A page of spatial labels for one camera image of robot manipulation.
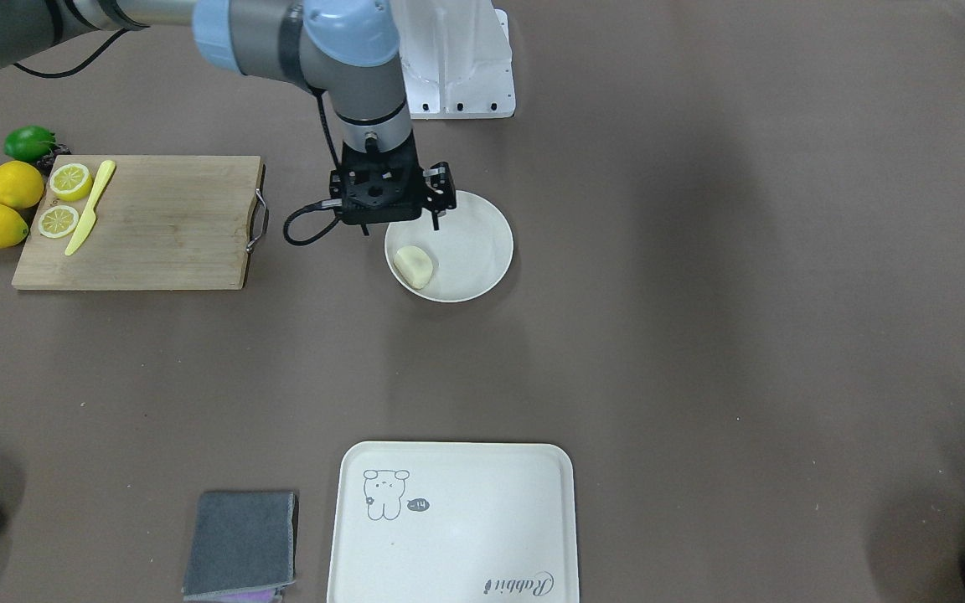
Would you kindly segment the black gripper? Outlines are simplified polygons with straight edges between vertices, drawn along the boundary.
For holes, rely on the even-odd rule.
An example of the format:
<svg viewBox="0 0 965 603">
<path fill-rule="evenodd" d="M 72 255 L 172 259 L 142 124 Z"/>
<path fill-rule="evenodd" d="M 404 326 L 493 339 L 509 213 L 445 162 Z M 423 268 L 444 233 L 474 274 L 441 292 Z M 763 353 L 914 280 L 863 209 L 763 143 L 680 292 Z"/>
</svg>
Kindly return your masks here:
<svg viewBox="0 0 965 603">
<path fill-rule="evenodd" d="M 344 143 L 330 191 L 340 202 L 334 216 L 348 225 L 413 221 L 429 213 L 432 230 L 440 230 L 445 211 L 457 206 L 449 164 L 424 169 L 414 138 L 386 152 L 360 152 Z"/>
</svg>

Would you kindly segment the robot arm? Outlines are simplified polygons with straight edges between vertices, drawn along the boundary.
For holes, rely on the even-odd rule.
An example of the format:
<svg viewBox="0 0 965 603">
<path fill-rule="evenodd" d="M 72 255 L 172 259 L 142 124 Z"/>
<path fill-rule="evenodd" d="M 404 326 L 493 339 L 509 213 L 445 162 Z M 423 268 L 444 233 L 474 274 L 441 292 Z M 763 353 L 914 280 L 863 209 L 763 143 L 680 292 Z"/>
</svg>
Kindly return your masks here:
<svg viewBox="0 0 965 603">
<path fill-rule="evenodd" d="M 0 1 L 0 69 L 88 32 L 189 26 L 226 71 L 285 81 L 328 98 L 343 130 L 329 199 L 333 224 L 433 223 L 458 204 L 451 169 L 419 164 L 387 1 Z"/>
</svg>

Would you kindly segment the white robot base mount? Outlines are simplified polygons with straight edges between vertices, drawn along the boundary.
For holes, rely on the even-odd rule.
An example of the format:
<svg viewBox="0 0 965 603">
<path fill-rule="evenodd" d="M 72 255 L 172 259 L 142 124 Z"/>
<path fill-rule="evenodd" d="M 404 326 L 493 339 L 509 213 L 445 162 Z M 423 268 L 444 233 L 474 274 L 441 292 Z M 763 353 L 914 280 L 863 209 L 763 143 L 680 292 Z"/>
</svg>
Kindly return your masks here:
<svg viewBox="0 0 965 603">
<path fill-rule="evenodd" d="M 392 1 L 390 6 L 413 120 L 514 115 L 506 12 L 491 1 Z"/>
</svg>

